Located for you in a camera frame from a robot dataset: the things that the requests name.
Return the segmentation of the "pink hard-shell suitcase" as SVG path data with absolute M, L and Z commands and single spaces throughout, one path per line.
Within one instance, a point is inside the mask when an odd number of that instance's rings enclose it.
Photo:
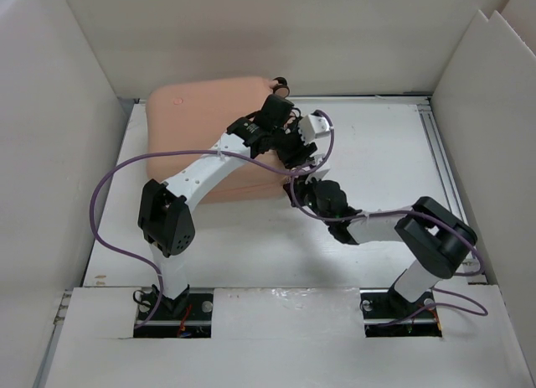
M 283 80 L 249 76 L 162 86 L 146 102 L 147 151 L 212 149 L 232 122 L 258 111 L 273 93 L 289 95 Z M 282 175 L 247 163 L 202 202 L 279 198 L 285 181 Z

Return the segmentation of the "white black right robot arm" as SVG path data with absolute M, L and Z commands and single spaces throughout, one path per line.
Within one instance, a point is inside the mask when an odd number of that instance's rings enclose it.
M 476 232 L 428 196 L 414 204 L 377 212 L 356 210 L 339 183 L 332 180 L 291 178 L 285 185 L 291 204 L 320 220 L 329 234 L 344 245 L 369 242 L 405 244 L 414 261 L 395 279 L 385 302 L 395 323 L 424 312 L 425 294 L 458 267 L 477 243 Z

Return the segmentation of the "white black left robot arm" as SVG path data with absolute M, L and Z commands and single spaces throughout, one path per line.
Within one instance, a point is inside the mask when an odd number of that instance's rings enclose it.
M 231 123 L 213 148 L 185 169 L 162 182 L 146 182 L 137 223 L 160 270 L 152 289 L 157 311 L 177 318 L 188 306 L 183 252 L 195 237 L 192 213 L 201 200 L 235 170 L 268 151 L 276 153 L 286 171 L 317 167 L 325 158 L 316 153 L 316 142 L 331 133 L 324 115 L 300 116 L 293 103 L 270 95 L 258 111 Z

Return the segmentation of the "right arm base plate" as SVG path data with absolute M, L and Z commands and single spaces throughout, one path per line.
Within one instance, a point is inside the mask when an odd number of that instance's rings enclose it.
M 433 293 L 428 290 L 415 303 L 399 301 L 388 288 L 361 289 L 360 310 L 363 315 L 364 332 L 367 338 L 414 338 L 442 336 L 439 318 L 435 309 L 421 310 L 433 303 Z

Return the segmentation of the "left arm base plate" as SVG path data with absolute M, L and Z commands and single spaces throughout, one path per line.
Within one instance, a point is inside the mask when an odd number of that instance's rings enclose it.
M 156 295 L 151 292 L 135 291 L 134 302 L 138 305 L 137 320 L 133 337 L 139 339 L 209 339 L 212 332 L 214 304 L 213 289 L 192 289 L 185 309 L 172 315 L 167 309 L 159 308 L 144 325 Z

